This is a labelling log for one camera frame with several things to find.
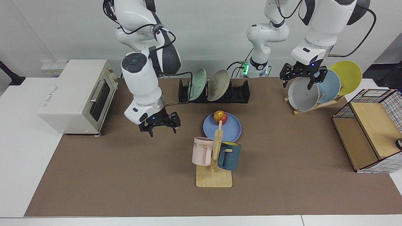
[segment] plate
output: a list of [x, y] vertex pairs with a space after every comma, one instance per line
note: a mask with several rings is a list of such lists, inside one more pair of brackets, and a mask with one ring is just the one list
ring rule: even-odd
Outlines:
[[340, 79], [342, 86], [339, 95], [347, 95], [355, 91], [363, 79], [360, 67], [352, 61], [340, 61], [329, 69], [334, 71]]
[[318, 101], [320, 104], [328, 103], [335, 99], [340, 91], [340, 79], [338, 75], [328, 70], [327, 75], [323, 82], [317, 83], [318, 89], [320, 90], [320, 96], [324, 94], [324, 96]]
[[230, 76], [227, 70], [220, 70], [212, 76], [208, 83], [208, 100], [216, 101], [227, 91], [230, 83]]
[[[224, 132], [224, 136], [222, 141], [230, 141], [235, 142], [239, 139], [240, 134], [242, 133], [242, 125], [240, 121], [236, 118], [236, 116], [226, 112], [228, 114], [228, 121], [222, 125], [222, 130]], [[218, 125], [213, 120], [213, 114], [210, 114], [204, 121], [204, 133], [210, 139], [215, 139], [215, 131], [218, 129]]]
[[308, 111], [313, 108], [320, 97], [320, 90], [317, 84], [314, 84], [311, 90], [307, 89], [309, 78], [297, 78], [290, 84], [288, 96], [289, 103], [299, 111]]
[[193, 75], [193, 80], [190, 84], [191, 96], [190, 101], [197, 99], [205, 88], [207, 83], [207, 72], [204, 68], [199, 68]]

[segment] wooden mug stand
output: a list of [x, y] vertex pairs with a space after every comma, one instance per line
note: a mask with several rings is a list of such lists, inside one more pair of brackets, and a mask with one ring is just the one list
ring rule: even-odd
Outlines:
[[197, 187], [232, 187], [232, 172], [224, 170], [218, 166], [219, 152], [223, 137], [222, 121], [219, 121], [219, 127], [215, 131], [215, 139], [212, 148], [212, 162], [209, 166], [198, 166], [196, 173]]
[[[323, 97], [324, 97], [324, 94], [322, 94], [322, 95], [320, 96], [320, 98], [318, 99], [318, 101], [320, 101], [321, 98], [323, 98]], [[300, 111], [300, 110], [297, 109], [297, 110], [294, 110], [294, 111], [293, 111], [293, 114], [294, 114], [294, 115], [300, 115], [300, 114], [303, 114], [303, 113], [306, 113], [306, 112], [309, 112], [309, 111], [314, 111], [314, 110], [320, 109], [320, 108], [322, 108], [322, 107], [326, 107], [326, 106], [331, 106], [331, 105], [337, 104], [343, 97], [344, 97], [344, 96], [338, 95], [338, 96], [335, 97], [335, 99], [333, 99], [333, 100], [330, 101], [330, 102], [323, 103], [323, 104], [317, 103], [313, 108], [311, 108], [311, 109], [308, 110], [308, 111]], [[283, 101], [289, 102], [289, 96], [285, 97], [285, 98], [283, 99]]]

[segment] mug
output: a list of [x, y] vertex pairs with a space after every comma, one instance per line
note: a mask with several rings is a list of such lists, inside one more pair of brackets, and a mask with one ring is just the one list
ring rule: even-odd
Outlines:
[[225, 170], [235, 171], [239, 163], [242, 146], [229, 141], [222, 141], [218, 166]]
[[209, 166], [212, 160], [213, 139], [196, 137], [193, 146], [193, 163], [199, 166]]

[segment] dark teal mug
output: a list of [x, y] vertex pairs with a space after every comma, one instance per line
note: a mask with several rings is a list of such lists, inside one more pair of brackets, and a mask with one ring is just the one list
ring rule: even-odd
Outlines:
[[242, 146], [229, 141], [222, 141], [219, 152], [218, 166], [222, 169], [235, 171], [239, 163]]

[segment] beige plate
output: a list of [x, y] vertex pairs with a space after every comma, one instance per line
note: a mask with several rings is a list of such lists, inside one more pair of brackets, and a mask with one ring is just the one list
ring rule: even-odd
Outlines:
[[221, 98], [229, 87], [230, 76], [227, 70], [220, 70], [212, 76], [208, 83], [208, 100], [216, 101]]

